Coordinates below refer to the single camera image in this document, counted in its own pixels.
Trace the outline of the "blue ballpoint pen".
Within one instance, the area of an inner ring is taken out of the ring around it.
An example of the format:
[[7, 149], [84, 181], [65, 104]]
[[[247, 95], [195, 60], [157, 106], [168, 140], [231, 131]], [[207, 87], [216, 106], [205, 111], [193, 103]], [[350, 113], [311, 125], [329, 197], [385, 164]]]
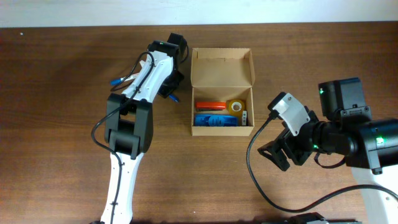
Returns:
[[173, 95], [173, 94], [170, 94], [170, 95], [169, 95], [169, 98], [170, 98], [172, 101], [176, 102], [176, 103], [179, 103], [179, 102], [180, 102], [179, 98], [178, 98], [177, 96]]

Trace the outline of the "blue plastic tray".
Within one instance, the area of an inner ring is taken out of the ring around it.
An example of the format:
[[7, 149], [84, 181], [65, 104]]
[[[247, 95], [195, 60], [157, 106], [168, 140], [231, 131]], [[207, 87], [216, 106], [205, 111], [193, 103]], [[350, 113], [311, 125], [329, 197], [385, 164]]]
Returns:
[[223, 114], [197, 114], [194, 118], [194, 125], [209, 127], [235, 127], [238, 126], [238, 118]]

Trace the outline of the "yellow clear tape roll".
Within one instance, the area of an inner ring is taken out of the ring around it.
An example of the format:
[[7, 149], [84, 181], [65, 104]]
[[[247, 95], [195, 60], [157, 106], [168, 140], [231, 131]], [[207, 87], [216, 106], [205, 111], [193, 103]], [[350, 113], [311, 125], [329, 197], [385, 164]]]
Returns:
[[246, 105], [243, 100], [235, 99], [231, 100], [228, 105], [228, 112], [231, 116], [241, 117], [243, 111], [246, 110]]

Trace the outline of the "orange black stapler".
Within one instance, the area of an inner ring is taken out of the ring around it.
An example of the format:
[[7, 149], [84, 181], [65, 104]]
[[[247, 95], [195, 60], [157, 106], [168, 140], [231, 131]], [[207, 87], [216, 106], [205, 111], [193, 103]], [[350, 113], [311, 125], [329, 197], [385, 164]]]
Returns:
[[219, 101], [198, 101], [195, 103], [197, 111], [222, 111], [226, 109], [225, 102]]

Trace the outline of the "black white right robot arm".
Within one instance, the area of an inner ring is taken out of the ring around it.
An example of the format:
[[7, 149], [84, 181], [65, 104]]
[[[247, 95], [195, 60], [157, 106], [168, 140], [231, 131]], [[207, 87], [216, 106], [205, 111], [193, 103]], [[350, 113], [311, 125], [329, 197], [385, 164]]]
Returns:
[[284, 130], [259, 153], [282, 171], [313, 153], [342, 155], [339, 164], [351, 168], [369, 223], [397, 223], [397, 119], [372, 118], [358, 78], [324, 82], [318, 91], [326, 121], [290, 93], [269, 104], [269, 118], [281, 119]]

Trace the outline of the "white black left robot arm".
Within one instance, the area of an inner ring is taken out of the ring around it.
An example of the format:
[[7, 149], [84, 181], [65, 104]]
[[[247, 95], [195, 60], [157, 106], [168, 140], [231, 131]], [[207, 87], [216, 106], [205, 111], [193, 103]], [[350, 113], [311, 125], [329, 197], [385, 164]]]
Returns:
[[186, 39], [170, 34], [167, 41], [155, 40], [140, 54], [127, 76], [113, 84], [106, 115], [94, 129], [105, 125], [102, 148], [110, 153], [111, 177], [100, 223], [130, 223], [132, 198], [139, 164], [154, 133], [153, 100], [167, 98], [184, 76], [178, 67], [189, 55]]

